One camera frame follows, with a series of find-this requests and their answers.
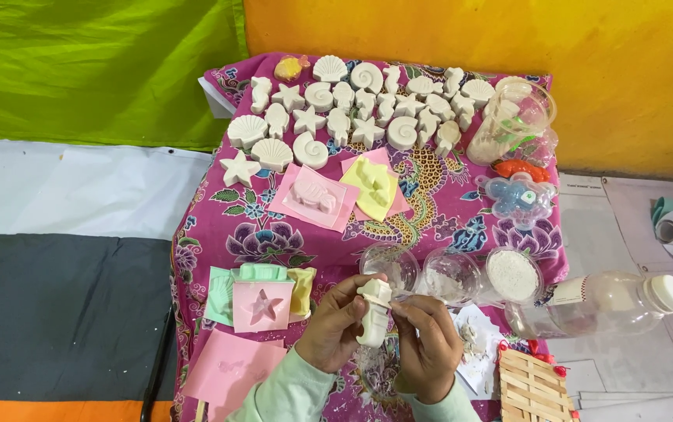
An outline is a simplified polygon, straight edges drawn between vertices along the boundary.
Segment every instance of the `orange plastic toy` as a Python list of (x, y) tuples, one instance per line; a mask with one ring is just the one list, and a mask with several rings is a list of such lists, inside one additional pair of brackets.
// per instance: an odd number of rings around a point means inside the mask
[(514, 173), (525, 171), (535, 182), (547, 182), (550, 173), (546, 168), (537, 167), (519, 158), (511, 158), (495, 165), (494, 170), (502, 177), (511, 177)]

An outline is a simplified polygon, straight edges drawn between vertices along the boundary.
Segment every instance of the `white plastic sheet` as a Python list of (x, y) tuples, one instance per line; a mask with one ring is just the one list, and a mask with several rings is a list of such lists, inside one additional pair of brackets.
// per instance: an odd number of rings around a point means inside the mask
[(0, 234), (169, 240), (212, 160), (176, 148), (0, 140)]

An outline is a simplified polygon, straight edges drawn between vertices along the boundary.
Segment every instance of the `plastic bottle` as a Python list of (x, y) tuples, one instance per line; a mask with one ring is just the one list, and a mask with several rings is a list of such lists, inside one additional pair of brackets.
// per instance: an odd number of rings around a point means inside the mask
[(673, 276), (645, 279), (608, 271), (548, 286), (533, 304), (506, 304), (506, 320), (525, 339), (640, 334), (673, 313)]

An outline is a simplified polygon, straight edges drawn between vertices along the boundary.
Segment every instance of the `clear plastic cup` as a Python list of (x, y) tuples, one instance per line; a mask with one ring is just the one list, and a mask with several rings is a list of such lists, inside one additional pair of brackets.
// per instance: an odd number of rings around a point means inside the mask
[[(518, 254), (523, 257), (531, 270), (525, 270), (527, 272), (531, 271), (534, 273), (534, 288), (531, 292), (524, 295), (523, 293), (518, 293), (517, 283), (523, 279), (523, 274), (516, 274), (513, 271), (509, 272), (507, 278), (501, 278), (500, 276), (496, 277), (498, 272), (490, 270), (491, 258), (496, 254)], [(544, 278), (542, 276), (542, 271), (539, 270), (539, 266), (534, 262), (527, 254), (521, 253), (519, 249), (512, 248), (510, 246), (500, 246), (499, 248), (493, 249), (490, 254), (487, 255), (487, 261), (485, 263), (485, 279), (486, 279), (486, 289), (481, 291), (480, 294), (485, 297), (493, 298), (493, 295), (497, 295), (502, 300), (506, 302), (515, 302), (515, 303), (533, 303), (536, 299), (542, 296), (544, 290)]]
[(450, 248), (438, 248), (428, 254), (420, 283), (424, 293), (456, 308), (471, 304), (484, 288), (474, 260)]
[[(503, 101), (512, 101), (519, 111), (512, 115)], [(474, 134), (466, 155), (475, 165), (487, 166), (502, 157), (526, 138), (541, 134), (555, 119), (555, 100), (546, 89), (536, 83), (515, 80), (506, 83), (489, 102), (487, 118)]]
[(360, 273), (386, 274), (392, 291), (414, 293), (418, 285), (420, 265), (405, 246), (393, 242), (377, 242), (368, 246), (362, 253)]

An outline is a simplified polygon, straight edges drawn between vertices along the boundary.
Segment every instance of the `orange fabric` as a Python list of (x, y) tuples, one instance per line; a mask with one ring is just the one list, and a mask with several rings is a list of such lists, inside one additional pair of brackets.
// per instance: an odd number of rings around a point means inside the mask
[[(141, 416), (138, 401), (11, 402), (0, 400), (0, 420), (6, 422), (133, 422)], [(170, 420), (172, 402), (155, 402), (152, 422)]]

